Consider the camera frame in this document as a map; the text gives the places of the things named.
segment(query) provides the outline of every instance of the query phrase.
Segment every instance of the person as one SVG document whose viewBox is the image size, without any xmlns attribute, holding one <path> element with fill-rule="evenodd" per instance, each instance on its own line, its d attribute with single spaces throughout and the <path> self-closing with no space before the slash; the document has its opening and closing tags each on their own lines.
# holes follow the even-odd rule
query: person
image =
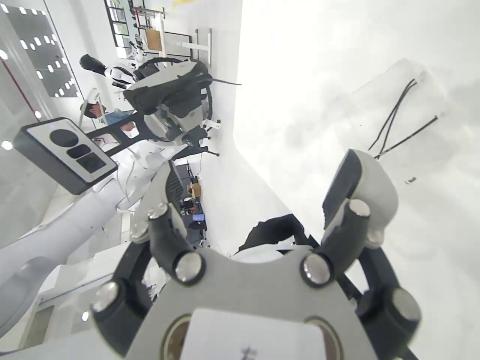
<svg viewBox="0 0 480 360">
<path fill-rule="evenodd" d="M 133 114 L 135 110 L 120 111 L 116 109 L 113 112 L 106 112 L 105 106 L 103 106 L 103 111 L 105 112 L 106 124 L 112 125 L 115 122 L 123 120 L 128 115 Z M 98 102 L 95 104 L 87 103 L 84 115 L 89 118 L 102 118 L 100 104 Z M 135 124 L 133 122 L 129 122 L 123 125 L 121 129 L 125 132 L 130 132 L 134 127 L 135 127 Z"/>
</svg>

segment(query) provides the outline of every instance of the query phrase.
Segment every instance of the window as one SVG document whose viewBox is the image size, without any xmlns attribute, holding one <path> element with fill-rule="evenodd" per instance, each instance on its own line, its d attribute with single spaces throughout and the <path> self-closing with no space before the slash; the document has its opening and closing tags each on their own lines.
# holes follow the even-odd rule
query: window
<svg viewBox="0 0 480 360">
<path fill-rule="evenodd" d="M 117 48 L 117 55 L 121 59 L 126 59 L 132 52 L 130 45 L 130 35 L 128 33 L 127 21 L 125 20 L 125 11 L 120 0 L 103 0 L 105 2 L 108 21 L 112 29 L 113 41 Z"/>
</svg>

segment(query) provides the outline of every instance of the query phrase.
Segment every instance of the laboratory room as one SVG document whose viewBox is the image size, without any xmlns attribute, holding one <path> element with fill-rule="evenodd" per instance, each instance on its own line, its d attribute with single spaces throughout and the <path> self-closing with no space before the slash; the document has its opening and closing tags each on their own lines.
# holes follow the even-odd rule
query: laboratory room
<svg viewBox="0 0 480 360">
<path fill-rule="evenodd" d="M 0 0 L 0 356 L 477 358 L 479 10 Z"/>
</svg>

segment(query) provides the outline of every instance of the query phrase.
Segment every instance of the dark hair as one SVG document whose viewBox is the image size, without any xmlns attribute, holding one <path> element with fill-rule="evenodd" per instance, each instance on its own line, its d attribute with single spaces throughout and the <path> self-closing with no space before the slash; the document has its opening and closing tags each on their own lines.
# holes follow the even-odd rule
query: dark hair
<svg viewBox="0 0 480 360">
<path fill-rule="evenodd" d="M 92 103 L 87 103 L 87 107 L 85 108 L 84 115 L 89 118 L 96 118 L 96 115 L 90 111 L 92 107 L 93 107 Z"/>
</svg>

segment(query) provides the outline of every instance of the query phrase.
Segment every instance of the black control panel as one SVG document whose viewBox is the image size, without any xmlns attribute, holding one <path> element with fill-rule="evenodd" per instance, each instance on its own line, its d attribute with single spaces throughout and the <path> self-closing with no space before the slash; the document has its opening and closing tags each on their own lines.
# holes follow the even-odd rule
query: black control panel
<svg viewBox="0 0 480 360">
<path fill-rule="evenodd" d="M 75 195 L 117 170 L 117 164 L 68 118 L 22 127 L 13 146 Z"/>
</svg>

